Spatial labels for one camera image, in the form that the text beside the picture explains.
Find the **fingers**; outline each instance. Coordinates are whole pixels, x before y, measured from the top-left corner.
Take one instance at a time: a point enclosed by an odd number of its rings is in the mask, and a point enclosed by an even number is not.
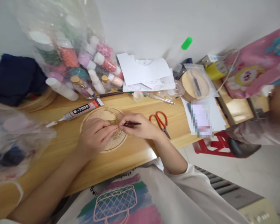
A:
[[[101,130],[104,127],[110,126],[110,123],[108,121],[102,120],[100,118],[94,118],[87,120],[83,127],[85,128],[91,128],[91,134],[97,133],[99,130]]]
[[[117,125],[110,125],[105,128],[102,128],[96,133],[96,136],[100,139],[103,140],[108,134],[111,132],[115,133],[117,130],[118,126]]]
[[[103,139],[102,141],[102,145],[106,146],[108,144],[108,142],[110,141],[110,139],[112,138],[112,136],[114,135],[114,133],[117,131],[117,129],[111,131],[109,134],[107,134],[107,136]]]
[[[129,134],[129,135],[135,135],[135,132],[137,131],[135,128],[129,128],[129,127],[120,127],[121,130],[123,130],[124,133]]]
[[[126,122],[140,122],[141,121],[142,114],[128,114],[123,117],[123,119],[120,121],[119,126],[123,126]]]

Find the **green bottle cap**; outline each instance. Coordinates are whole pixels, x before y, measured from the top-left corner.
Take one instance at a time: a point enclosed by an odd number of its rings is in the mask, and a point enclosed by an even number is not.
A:
[[[192,41],[193,41],[192,37],[188,37],[188,38],[185,40],[185,42],[182,44],[181,48],[182,48],[183,50],[188,49],[188,47],[191,45]]]

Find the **cartoon bunny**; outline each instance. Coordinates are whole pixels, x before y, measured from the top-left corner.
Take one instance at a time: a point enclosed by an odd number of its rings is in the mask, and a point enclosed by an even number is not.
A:
[[[247,87],[262,73],[264,73],[264,69],[259,66],[247,67],[228,78],[226,85],[232,90],[241,89],[242,91],[246,91]]]

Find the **hand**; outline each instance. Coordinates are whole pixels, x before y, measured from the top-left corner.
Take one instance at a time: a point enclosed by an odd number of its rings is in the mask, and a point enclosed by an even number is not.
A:
[[[107,146],[117,128],[117,125],[110,125],[108,121],[100,118],[87,120],[83,125],[74,153],[88,162]]]
[[[131,127],[124,127],[126,122],[141,123],[141,125],[135,125]],[[119,128],[126,134],[130,134],[140,138],[147,138],[157,140],[162,136],[162,131],[159,127],[150,122],[143,114],[128,114],[119,123]]]

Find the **person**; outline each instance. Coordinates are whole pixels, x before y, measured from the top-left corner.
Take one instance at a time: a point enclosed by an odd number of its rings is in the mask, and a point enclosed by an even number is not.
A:
[[[270,111],[264,119],[250,119],[226,130],[229,137],[254,145],[280,145],[280,84],[269,102]]]
[[[124,127],[126,122],[141,125]],[[76,149],[0,224],[46,223],[75,176],[104,149],[117,128],[98,118],[87,121]],[[82,191],[55,222],[248,223],[211,187],[207,176],[188,163],[143,114],[126,115],[119,128],[126,134],[151,139],[164,171],[156,166],[160,163],[153,161],[115,177],[108,185],[92,186]]]

